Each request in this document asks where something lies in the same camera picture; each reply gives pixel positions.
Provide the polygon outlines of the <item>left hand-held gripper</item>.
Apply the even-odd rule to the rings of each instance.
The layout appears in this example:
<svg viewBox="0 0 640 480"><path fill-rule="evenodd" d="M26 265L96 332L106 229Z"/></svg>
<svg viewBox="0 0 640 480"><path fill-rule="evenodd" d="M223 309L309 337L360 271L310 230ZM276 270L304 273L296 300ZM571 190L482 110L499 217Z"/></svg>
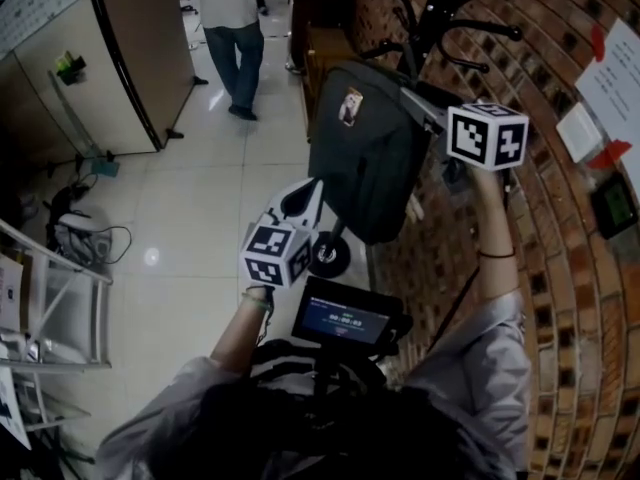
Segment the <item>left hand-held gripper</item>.
<svg viewBox="0 0 640 480"><path fill-rule="evenodd" d="M249 225L240 264L252 282L289 289L310 267L323 191L317 178L298 181L272 197Z"/></svg>

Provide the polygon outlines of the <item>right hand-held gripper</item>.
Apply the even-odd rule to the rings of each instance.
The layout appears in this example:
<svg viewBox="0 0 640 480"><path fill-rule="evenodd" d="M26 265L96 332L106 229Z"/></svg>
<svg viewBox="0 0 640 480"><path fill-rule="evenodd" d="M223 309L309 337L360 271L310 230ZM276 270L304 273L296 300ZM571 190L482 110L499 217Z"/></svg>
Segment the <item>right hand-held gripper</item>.
<svg viewBox="0 0 640 480"><path fill-rule="evenodd" d="M415 121L436 126L438 151L487 171L524 162L529 117L497 103L449 106L430 104L413 90L400 90L400 104Z"/></svg>

